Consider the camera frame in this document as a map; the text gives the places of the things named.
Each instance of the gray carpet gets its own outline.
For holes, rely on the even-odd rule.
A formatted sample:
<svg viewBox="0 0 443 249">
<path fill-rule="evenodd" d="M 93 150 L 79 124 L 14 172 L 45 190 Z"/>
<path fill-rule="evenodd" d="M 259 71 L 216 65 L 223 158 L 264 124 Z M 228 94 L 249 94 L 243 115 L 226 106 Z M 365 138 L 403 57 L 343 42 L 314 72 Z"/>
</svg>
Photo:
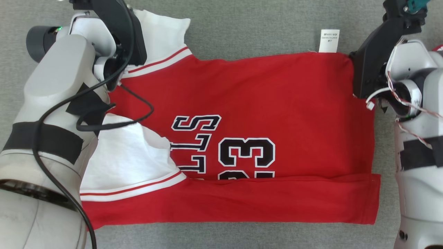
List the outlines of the gray carpet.
<svg viewBox="0 0 443 249">
<path fill-rule="evenodd" d="M 127 0 L 133 7 L 191 18 L 186 43 L 201 59 L 233 60 L 317 50 L 322 28 L 340 29 L 339 51 L 356 50 L 381 23 L 382 0 Z M 418 35 L 428 48 L 443 43 L 443 1 L 429 4 Z M 34 25 L 67 25 L 71 6 L 56 0 L 0 0 L 0 144 L 23 101 L 36 66 L 26 51 Z M 378 111 L 373 171 L 382 174 L 374 226 L 303 223 L 182 223 L 104 227 L 99 248 L 392 248 L 399 226 L 392 116 Z"/>
</svg>

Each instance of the white tag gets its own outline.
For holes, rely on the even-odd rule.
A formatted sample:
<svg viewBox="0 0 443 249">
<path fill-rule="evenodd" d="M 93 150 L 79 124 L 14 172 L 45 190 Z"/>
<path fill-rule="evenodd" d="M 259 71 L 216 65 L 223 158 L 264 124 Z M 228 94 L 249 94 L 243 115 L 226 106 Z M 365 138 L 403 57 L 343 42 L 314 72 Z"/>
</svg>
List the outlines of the white tag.
<svg viewBox="0 0 443 249">
<path fill-rule="evenodd" d="M 339 35 L 339 29 L 322 29 L 319 53 L 336 53 Z"/>
</svg>

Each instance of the black number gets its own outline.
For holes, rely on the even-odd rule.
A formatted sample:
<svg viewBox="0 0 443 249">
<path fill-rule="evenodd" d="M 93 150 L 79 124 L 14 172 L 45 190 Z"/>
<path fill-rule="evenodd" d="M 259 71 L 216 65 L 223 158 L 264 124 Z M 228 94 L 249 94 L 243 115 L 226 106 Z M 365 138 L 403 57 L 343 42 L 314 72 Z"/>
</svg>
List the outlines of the black number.
<svg viewBox="0 0 443 249">
<path fill-rule="evenodd" d="M 268 138 L 225 138 L 218 144 L 218 161 L 225 167 L 235 167 L 237 157 L 231 150 L 239 149 L 241 158 L 251 158 L 253 149 L 260 149 L 260 156 L 255 156 L 255 167 L 267 168 L 275 161 L 275 144 Z"/>
<path fill-rule="evenodd" d="M 256 171 L 254 174 L 255 178 L 273 178 L 275 171 Z"/>
<path fill-rule="evenodd" d="M 243 170 L 226 170 L 218 174 L 219 180 L 240 179 L 249 178 L 249 176 Z"/>
</svg>

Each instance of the black tape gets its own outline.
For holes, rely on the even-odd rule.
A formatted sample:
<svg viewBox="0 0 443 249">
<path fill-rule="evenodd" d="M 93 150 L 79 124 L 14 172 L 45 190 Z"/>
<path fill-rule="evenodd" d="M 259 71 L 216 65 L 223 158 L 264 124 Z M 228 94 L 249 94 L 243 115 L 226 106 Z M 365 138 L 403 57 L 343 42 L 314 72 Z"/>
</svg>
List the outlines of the black tape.
<svg viewBox="0 0 443 249">
<path fill-rule="evenodd" d="M 426 147 L 418 140 L 403 143 L 404 150 L 400 152 L 400 162 L 403 170 L 420 167 L 443 167 L 443 136 L 425 139 L 432 146 Z"/>
<path fill-rule="evenodd" d="M 12 125 L 12 132 L 3 150 L 32 149 L 37 122 L 21 122 Z M 75 164 L 82 151 L 83 139 L 61 127 L 43 124 L 39 151 L 60 156 Z"/>
<path fill-rule="evenodd" d="M 88 88 L 89 87 L 83 83 L 78 93 Z M 101 125 L 105 118 L 106 111 L 110 108 L 111 106 L 104 103 L 97 93 L 90 91 L 71 101 L 66 112 L 72 115 L 83 116 L 83 121 L 88 125 Z M 94 133 L 98 137 L 99 131 L 95 131 Z"/>
</svg>

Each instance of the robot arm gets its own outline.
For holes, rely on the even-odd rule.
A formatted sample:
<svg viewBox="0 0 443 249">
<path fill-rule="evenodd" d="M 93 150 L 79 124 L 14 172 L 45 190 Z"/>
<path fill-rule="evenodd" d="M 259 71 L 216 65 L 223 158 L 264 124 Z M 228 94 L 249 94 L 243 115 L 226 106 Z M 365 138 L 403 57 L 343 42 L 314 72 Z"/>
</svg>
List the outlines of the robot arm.
<svg viewBox="0 0 443 249">
<path fill-rule="evenodd" d="M 69 28 L 35 27 L 28 33 L 28 50 L 39 65 L 24 87 L 25 103 L 0 154 L 2 248 L 84 248 L 79 188 L 97 145 L 94 127 L 112 107 L 107 92 L 116 87 L 120 68 L 146 60 L 140 23 L 123 1 L 72 3 L 74 9 L 96 10 L 101 19 L 75 15 Z M 134 29 L 125 26 L 126 16 Z"/>
<path fill-rule="evenodd" d="M 395 249 L 443 248 L 443 57 L 420 41 L 399 41 L 421 32 L 427 2 L 386 0 L 384 23 L 351 54 L 354 95 L 369 101 L 386 89 L 376 97 L 397 114 Z"/>
</svg>

